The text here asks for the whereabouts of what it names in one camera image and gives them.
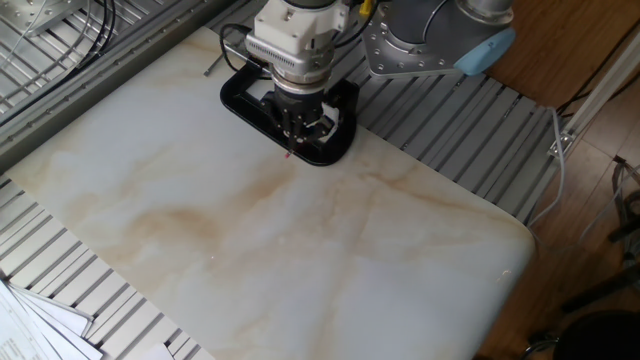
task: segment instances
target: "metal frame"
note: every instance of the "metal frame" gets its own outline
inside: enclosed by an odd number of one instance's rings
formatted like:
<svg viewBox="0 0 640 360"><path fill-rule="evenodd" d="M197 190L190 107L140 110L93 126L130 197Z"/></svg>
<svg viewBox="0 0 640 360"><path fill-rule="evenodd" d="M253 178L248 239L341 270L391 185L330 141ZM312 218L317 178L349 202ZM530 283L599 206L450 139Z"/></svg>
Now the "metal frame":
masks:
<svg viewBox="0 0 640 360"><path fill-rule="evenodd" d="M622 85L631 72L640 64L640 32L629 43L618 60L591 92L584 104L578 109L563 133L580 134L591 120L609 101L613 93Z"/></svg>
<svg viewBox="0 0 640 360"><path fill-rule="evenodd" d="M149 19L136 36L7 124L0 137L0 172L20 161L146 65L222 11L228 1L182 0Z"/></svg>

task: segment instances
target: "cable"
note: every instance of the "cable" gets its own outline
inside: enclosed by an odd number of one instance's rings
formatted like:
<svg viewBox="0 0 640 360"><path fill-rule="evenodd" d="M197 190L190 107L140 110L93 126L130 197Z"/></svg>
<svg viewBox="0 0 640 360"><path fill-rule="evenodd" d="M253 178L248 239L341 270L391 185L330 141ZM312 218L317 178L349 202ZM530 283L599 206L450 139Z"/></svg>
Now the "cable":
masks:
<svg viewBox="0 0 640 360"><path fill-rule="evenodd" d="M531 222L529 222L529 225L528 225L529 228L531 228L533 224L538 222L538 220L540 220L542 217L547 215L549 211L551 211L556 205L558 205L558 203L560 202L560 198L562 197L562 193L564 192L566 166L565 166L565 159L564 159L564 149L562 148L562 141L560 137L560 120L558 119L558 113L556 112L556 109L549 108L549 111L551 111L553 115L553 133L556 136L556 146L558 148L558 160L560 160L560 187L558 188L558 194L556 195L555 200L553 200L553 202L549 206L547 206L546 209L542 210L538 214L538 216L536 216L533 220L531 220Z"/></svg>
<svg viewBox="0 0 640 360"><path fill-rule="evenodd" d="M65 50L65 52L60 56L59 59L67 56L68 54L70 54L71 51L73 49L75 49L82 42L82 40L84 38L84 35L85 35L85 32L87 31L87 28L89 27L89 22L91 21L91 8L92 8L91 5L92 4L93 4L93 0L87 0L87 11L86 11L87 12L87 17L84 20L84 26L82 27L82 30L80 31L80 34L78 35L78 38L73 42L73 44L71 44L71 46L69 46L69 48L67 50ZM27 104L22 107L22 110L14 112L14 113L10 113L8 116L3 118L2 122L0 122L0 127L8 124L10 121L15 119L18 115L20 115L25 109L30 108L33 104L35 104L36 102L40 101L40 99L42 99L45 96L49 95L51 92L53 92L54 90L59 88L62 84L64 84L69 79L71 79L73 76L75 76L79 72L78 65L79 65L79 63L76 64L75 67L67 69L65 71L65 73L60 74L59 75L60 81L58 81L55 84L53 84L53 86L51 86L50 88L46 89L45 91L34 93L32 96L30 96L29 98L25 99L24 101L27 101Z"/></svg>
<svg viewBox="0 0 640 360"><path fill-rule="evenodd" d="M438 11L442 9L444 4L447 3L447 1L449 0L442 0L442 2L440 2L440 4L438 4L438 6L436 6L436 8L433 9L433 11L431 12L431 16L429 16L429 20L427 20L427 24L424 26L424 32L422 34L422 41L424 41L425 43L427 42L427 32L429 31L429 27L431 26L433 19L436 17L436 14L438 13Z"/></svg>
<svg viewBox="0 0 640 360"><path fill-rule="evenodd" d="M343 46L349 45L350 42L352 42L353 40L357 39L360 35L362 35L364 30L367 28L367 26L369 26L369 23L373 19L373 16L376 14L376 11L378 10L378 5L380 5L380 0L377 0L375 3L373 3L373 8L371 9L371 13L367 17L367 20L365 20L364 24L362 24L362 27L360 27L360 29L356 31L355 34L351 35L351 37L349 37L347 40L344 40L343 42L335 44L334 47L338 49Z"/></svg>
<svg viewBox="0 0 640 360"><path fill-rule="evenodd" d="M230 24L225 24L220 29L220 36L218 37L218 40L220 41L220 51L222 52L222 57L224 58L224 61L227 63L227 65L229 65L231 70L233 70L235 72L238 72L239 70L235 66L233 66L233 64L231 63L231 60L229 59L229 53L227 53L227 48L224 46L225 32L226 32L227 29L235 29L238 32L242 33L242 35L244 35L246 37L247 34L251 32L251 28L248 27L248 26L242 25L242 24L230 23ZM265 76L260 76L260 77L258 77L258 79L259 80L270 80L271 78L265 77Z"/></svg>
<svg viewBox="0 0 640 360"><path fill-rule="evenodd" d="M640 201L640 191L632 192L626 198L624 198L624 195L622 194L622 190L618 192L618 190L622 187L621 180L622 180L622 174L624 170L627 170L628 173L632 176L634 174L634 170L633 168L631 168L631 166L627 163L626 160L618 156L614 158L614 161L616 161L618 164L614 169L613 177L611 180L613 183L613 191L614 193L618 194L615 197L615 206L618 212L618 218L620 219L620 226L623 226L624 224L627 224L634 217L640 215L640 214L636 214L632 208L632 204L634 202ZM638 181L639 180L638 177L640 177L640 174L635 172L635 175L636 175L636 181ZM625 269L628 269L632 266L635 266L638 263L637 259L638 259L638 255L640 254L640 231L627 234L622 239L622 242L623 242L622 266ZM634 286L636 289L640 290L640 282L636 282Z"/></svg>
<svg viewBox="0 0 640 360"><path fill-rule="evenodd" d="M640 170L640 165L636 166L633 168L633 171L638 171ZM582 234L580 235L580 238L578 238L578 241L576 241L575 243L571 244L571 245L567 245L564 247L559 247L559 248L552 248L551 246L545 244L544 242L542 242L538 236L536 235L536 233L531 229L531 225L528 226L529 231L531 232L531 235L533 235L533 238L540 244L542 245L544 248L546 248L547 250L551 251L551 252L556 252L556 253L563 253L567 250L570 250L580 244L582 244L582 242L586 239L586 236L589 232L591 232L591 229L593 229L593 227L595 226L595 224L597 224L600 219L602 219L602 217L604 216L604 214L606 214L607 209L615 202L616 197L622 192L622 185L629 180L631 177L633 176L633 174L627 174L627 176L625 176L621 181L620 181L620 187L618 188L618 190L613 194L613 197L611 198L611 200L609 200L609 202L607 203L607 205L605 205L605 207L600 211L600 213L598 214L598 216L595 217L595 219L593 219L589 225L587 225L587 227L584 229L584 231L582 231Z"/></svg>
<svg viewBox="0 0 640 360"><path fill-rule="evenodd" d="M102 45L100 45L100 40L102 40L102 37L104 36L104 32L107 29L107 21L109 20L109 6L107 5L107 0L102 0L102 6L104 8L104 11L102 14L102 25L100 26L100 31L98 32L96 39L91 45L91 48L89 48L89 51L87 51L87 54L84 56L82 60L80 60L80 63L78 64L77 68L80 68L80 69L84 68L87 64L92 63L98 57L100 57L102 55L100 54L100 51L102 51L102 49L104 48L104 44L110 40L108 38L105 38L105 42Z"/></svg>
<svg viewBox="0 0 640 360"><path fill-rule="evenodd" d="M604 209L602 209L602 211L600 211L598 216L596 216L596 218L593 219L593 221L591 221L591 223L589 223L589 225L587 225L587 227L584 229L584 231L582 232L582 234L580 235L580 238L578 239L578 241L576 243L568 245L568 246L565 246L565 247L560 247L560 248L553 248L553 247L549 246L548 244L544 243L542 240L540 240L538 235L533 231L532 227L536 222L538 222L538 220L542 219L544 216L546 216L549 213L549 211L551 211L556 205L558 205L558 203L560 202L560 199L562 198L562 194L564 192L565 178L566 178L566 164L565 164L565 158L564 158L565 154L564 154L564 149L562 148L562 143L560 141L561 140L561 138L560 138L560 120L558 119L558 113L556 112L555 109L549 108L549 110L553 114L553 132L554 132L554 135L555 135L555 138L556 138L556 146L558 148L558 159L560 161L560 186L558 187L558 193L556 195L556 198L553 200L553 202L549 206L547 206L546 209L542 210L535 218L533 218L533 220L531 220L531 222L529 222L529 224L527 225L527 228L529 229L529 232L531 232L531 235L536 240L536 242L539 243L542 247L544 247L545 249L547 249L547 250L549 250L551 252L559 252L559 253L561 253L561 252L564 252L566 250L569 250L571 248L574 248L574 247L580 245L584 241L584 239L586 238L586 235L591 231L593 226L598 221L600 221L602 216L604 216L606 210L609 208L609 206L611 206L611 204L616 200L618 195L621 193L622 184L624 184L624 182L626 182L630 177L632 177L633 176L633 172L634 171L638 171L638 169L640 169L640 166L635 167L634 170L630 174L625 176L624 179L622 179L620 181L620 186L614 192L613 197L611 198L609 203L607 203L607 205L604 207Z"/></svg>
<svg viewBox="0 0 640 360"><path fill-rule="evenodd" d="M111 41L111 38L113 36L113 29L115 27L116 27L116 1L111 0L111 26L109 26L109 34L107 35L107 39L102 44L102 47L100 47L100 52L102 54L104 54L104 49L107 48L107 45L109 45L109 41Z"/></svg>
<svg viewBox="0 0 640 360"><path fill-rule="evenodd" d="M598 73L600 73L600 71L602 71L602 69L605 67L605 65L607 65L607 63L609 62L609 60L613 57L613 55L615 55L616 52L618 52L618 49L622 46L622 44L624 44L627 39L633 34L635 33L636 29L640 26L640 19L638 19L635 24L633 24L633 26L627 30L627 32L622 36L622 38L616 43L616 45L613 47L613 49L611 49L611 51L609 52L609 54L607 54L607 56L604 58L604 60L602 60L602 62L600 63L600 65L596 68L596 70L591 74L591 76L589 76L589 78L582 84L582 86L580 87L580 89L575 93L575 95L573 95L571 97L571 99L569 99L569 101L567 101L566 103L560 105L560 107L558 108L558 113L562 114L565 112L565 110L567 110L567 108L569 107L569 105L571 105L572 103L574 103L576 100L576 98L578 98L579 96L581 96L582 92L587 88L587 86L589 86L589 84L591 83L591 81L593 81L593 79L595 79L595 77L598 75Z"/></svg>
<svg viewBox="0 0 640 360"><path fill-rule="evenodd" d="M620 89L618 89L618 91L614 92L613 95L611 95L611 97L609 98L609 100L607 100L607 102L609 102L609 101L617 98L618 96L620 96L620 94L622 94L629 87L631 87L631 85L633 85L638 80L638 78L640 78L640 71L638 71L638 73L636 73L631 79L629 79L629 81L627 81L624 85L622 85L622 87ZM571 101L569 104L574 103L574 102L576 102L578 100L582 100L582 99L586 98L589 95L591 95L591 91L587 91L586 93L575 97L573 99L573 101ZM566 118L566 117L571 117L573 115L575 115L575 113L562 115L562 117Z"/></svg>
<svg viewBox="0 0 640 360"><path fill-rule="evenodd" d="M27 30L25 30L21 35L20 38L18 38L18 41L16 41L16 44L13 46L13 48L11 49L11 51L9 51L9 55L7 55L7 57L4 58L4 60L2 61L2 63L0 63L0 69L2 69L7 62L9 61L9 58L11 58L11 56L13 56L13 53L16 51L16 49L18 48L18 45L20 45L20 43L22 42L22 39L24 39L25 36L27 36L27 34L29 33L29 31L31 31L31 28L33 27L33 24L36 23L36 21L38 21L38 18L40 17L40 14L42 14L42 10L44 10L44 6L47 4L48 0L44 0L42 2L42 6L40 6L40 10L38 10L38 14L36 14L36 17L33 19L33 21L31 21L31 24L29 24L29 27L27 27Z"/></svg>

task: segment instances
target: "white paper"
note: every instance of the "white paper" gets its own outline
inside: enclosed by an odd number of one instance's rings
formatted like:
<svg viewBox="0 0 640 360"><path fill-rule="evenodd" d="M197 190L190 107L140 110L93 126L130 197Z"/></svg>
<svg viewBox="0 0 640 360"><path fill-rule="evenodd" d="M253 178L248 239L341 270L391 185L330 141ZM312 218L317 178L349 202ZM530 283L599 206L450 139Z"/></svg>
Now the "white paper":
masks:
<svg viewBox="0 0 640 360"><path fill-rule="evenodd" d="M175 360L163 343L153 345L142 355L140 360Z"/></svg>
<svg viewBox="0 0 640 360"><path fill-rule="evenodd" d="M81 354L84 355L84 357L83 357L84 359L99 360L99 359L102 358L102 353L100 351L96 350L86 340L82 339L80 336L75 334L73 331L69 330L66 326L64 326L62 323L57 321L51 315L47 314L42 309L38 308L32 302L32 299L27 298L24 295L24 293L16 292L15 294L18 297L18 299L23 302L27 312L29 312L30 314L33 314L33 316L41 318L42 322L41 321L36 321L36 324L39 327L40 327L40 325L42 323L44 323L43 326L51 327L51 328L54 329L53 331L55 332L55 334L49 332L48 330L47 331L43 331L43 333L44 333L45 337L47 337L47 339L49 339L51 344L54 347L56 347L56 349L57 349L56 343L52 341L51 337L54 337L56 339L56 341L63 341L63 342L69 343L76 351L79 351Z"/></svg>
<svg viewBox="0 0 640 360"><path fill-rule="evenodd" d="M10 288L12 291L24 295L32 304L52 316L76 335L83 337L89 331L92 323L91 316L31 291L13 285L10 285Z"/></svg>
<svg viewBox="0 0 640 360"><path fill-rule="evenodd" d="M62 336L59 332L57 332L54 328L47 324L46 321L38 316L38 314L36 314L33 309L25 306L25 310L33 319L38 329L42 332L42 335L44 335L47 341L49 341L49 344L53 346L53 348L62 359L89 360L89 358L84 356L80 350L73 346L72 343L67 341L64 336Z"/></svg>
<svg viewBox="0 0 640 360"><path fill-rule="evenodd" d="M0 359L60 360L33 319L0 281Z"/></svg>

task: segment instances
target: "black cable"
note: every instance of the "black cable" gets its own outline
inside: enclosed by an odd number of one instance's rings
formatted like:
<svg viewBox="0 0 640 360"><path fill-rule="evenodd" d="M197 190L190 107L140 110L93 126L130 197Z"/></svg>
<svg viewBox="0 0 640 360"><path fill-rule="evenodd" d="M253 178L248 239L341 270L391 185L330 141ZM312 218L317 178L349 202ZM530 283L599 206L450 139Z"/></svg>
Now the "black cable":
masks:
<svg viewBox="0 0 640 360"><path fill-rule="evenodd" d="M111 0L112 1L112 5L113 5L113 9L114 9L114 14L115 14L115 0ZM105 11L105 16L104 18L107 18L107 4L106 4L106 0L103 2L103 7L104 7L104 11ZM89 17L87 17L87 21L90 20L90 15L91 14L87 14ZM112 28L115 25L115 16L112 17L111 19L112 21ZM102 36L104 36L104 30L106 29L106 20L103 20L102 22L102 26L100 27L100 31L98 33L98 36L96 37L96 39L93 42L93 45L91 46L91 49L97 48L97 44L99 44L100 42L100 38ZM109 35L107 35L107 40L105 41L105 43L111 39L111 36L113 35L113 31L109 31ZM102 51L102 49L105 47L105 44L103 44L102 46L100 46L100 49L98 51ZM89 52L87 52L85 54L85 56L82 58L82 60L80 60L80 62L78 63L78 65L71 69L71 71L69 71L69 73L67 75L65 75L64 78L60 79L60 81L58 81L57 83L54 84L54 86L52 86L51 88L47 89L47 91L42 92L42 94L34 94L37 96L31 96L30 99L25 99L28 100L29 103L23 107L23 111L24 109L28 109L30 108L33 104L35 104L36 102L40 101L42 98L44 98L45 96L51 94L54 90L58 89L60 86L62 86L64 83L66 83L67 81L71 80L72 78L74 78L76 75L78 75L80 73L80 71L87 65L90 65L91 63L93 63L95 60L97 60L97 58L99 56L97 53L91 55L91 49L89 50ZM5 124L8 124L11 120L15 119L18 115L20 115L22 113L22 111L16 112L10 116L7 116L6 119L3 119L2 122L0 122L0 127L4 126Z"/></svg>
<svg viewBox="0 0 640 360"><path fill-rule="evenodd" d="M595 77L598 75L598 73L600 73L600 71L602 71L602 69L605 67L605 65L607 65L607 63L609 62L609 60L611 60L611 58L613 57L613 55L615 55L615 53L618 51L618 49L620 49L620 47L622 46L622 44L624 44L627 39L633 34L635 33L636 29L638 28L638 26L640 26L640 19L638 19L635 24L633 24L633 26L622 36L622 38L616 43L616 45L613 47L613 49L611 49L611 51L609 52L609 54L607 54L607 56L604 58L604 60L602 60L602 62L600 63L600 65L596 68L596 70L591 74L591 76L589 76L589 78L582 84L582 86L580 87L580 89L575 93L575 95L573 95L571 97L571 99L569 99L569 101L567 101L566 103L560 105L560 107L558 108L558 114L562 114L565 110L567 110L567 108L569 107L569 105L571 105L572 103L584 98L585 96L589 96L589 95L584 95L582 94L582 92L589 86L589 84L591 83L591 81L593 81L593 79L595 79Z"/></svg>
<svg viewBox="0 0 640 360"><path fill-rule="evenodd" d="M352 42L353 40L357 39L358 36L362 35L362 33L364 32L364 30L367 28L367 26L369 25L369 23L371 22L371 20L373 19L373 16L376 14L376 10L378 10L378 5L380 4L380 0L377 0L374 4L373 7L371 8L371 13L369 13L369 16L367 17L367 20L364 22L364 24L362 24L362 27L356 31L355 34L351 35L350 38L348 38L347 40L341 42L341 43L337 43L335 45L335 48L341 48L343 46L348 45L350 42Z"/></svg>
<svg viewBox="0 0 640 360"><path fill-rule="evenodd" d="M85 57L78 64L78 68L83 68L87 63L93 61L96 58L96 55L98 55L98 52L102 50L102 46L100 46L100 40L102 40L102 37L104 36L104 31L107 29L107 21L109 20L109 6L107 6L107 0L102 0L102 7L104 8L104 13L102 16L102 25L100 26L100 31L98 32L98 36L96 36L96 39L93 41L91 48L89 48L89 51L87 52Z"/></svg>
<svg viewBox="0 0 640 360"><path fill-rule="evenodd" d="M231 63L231 60L229 60L229 54L227 53L227 48L224 46L225 32L227 29L237 30L242 35L247 36L247 34L251 32L251 28L242 24L230 23L230 24L225 24L220 29L220 36L218 37L219 38L218 40L220 41L220 51L222 52L222 57L224 58L224 61L227 63L227 65L229 65L229 68L231 68L231 70L238 72L239 70L235 66L233 66L233 64ZM258 79L270 80L271 78L261 76Z"/></svg>
<svg viewBox="0 0 640 360"><path fill-rule="evenodd" d="M620 94L622 94L623 92L625 92L629 87L631 87L631 85L633 85L636 81L638 81L638 79L640 78L640 71L638 71L637 74L635 74L631 79L629 79L629 81L627 81L624 85L622 85L622 87L620 89L618 89L618 91L614 92L613 95L611 95L611 97L609 98L609 100L607 100L607 102L617 98L618 96L620 96ZM591 95L591 91L582 94L580 96L578 96L577 98L575 98L575 101L581 100L586 98L587 96ZM565 114L562 115L563 118L569 118L572 117L573 115L575 115L576 113L570 113L570 114Z"/></svg>
<svg viewBox="0 0 640 360"><path fill-rule="evenodd" d="M109 34L107 35L107 39L102 44L102 47L100 47L100 52L102 54L104 54L103 50L107 48L107 45L109 45L109 41L111 41L111 38L113 36L113 29L115 27L116 27L116 1L111 0L111 26L109 27Z"/></svg>

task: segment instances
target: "silver metal bracket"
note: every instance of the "silver metal bracket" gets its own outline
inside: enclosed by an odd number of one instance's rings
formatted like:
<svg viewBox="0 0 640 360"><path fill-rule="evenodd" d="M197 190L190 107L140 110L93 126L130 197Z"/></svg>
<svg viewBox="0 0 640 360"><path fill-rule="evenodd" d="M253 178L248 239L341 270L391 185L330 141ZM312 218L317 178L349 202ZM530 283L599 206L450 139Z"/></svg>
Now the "silver metal bracket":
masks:
<svg viewBox="0 0 640 360"><path fill-rule="evenodd" d="M381 5L362 34L372 75L402 78L460 73L453 63L431 53L426 44L408 44L395 38L388 28L391 6Z"/></svg>
<svg viewBox="0 0 640 360"><path fill-rule="evenodd" d="M576 136L573 134L569 134L567 132L562 132L560 134L560 144L562 144L562 152L567 155L567 151L571 148L573 143L576 141ZM558 142L554 141L547 154L555 157L556 159L560 158L560 153L558 152Z"/></svg>
<svg viewBox="0 0 640 360"><path fill-rule="evenodd" d="M0 0L0 17L17 31L26 32L26 36L32 37L87 4L86 0L47 0L40 12L44 1Z"/></svg>

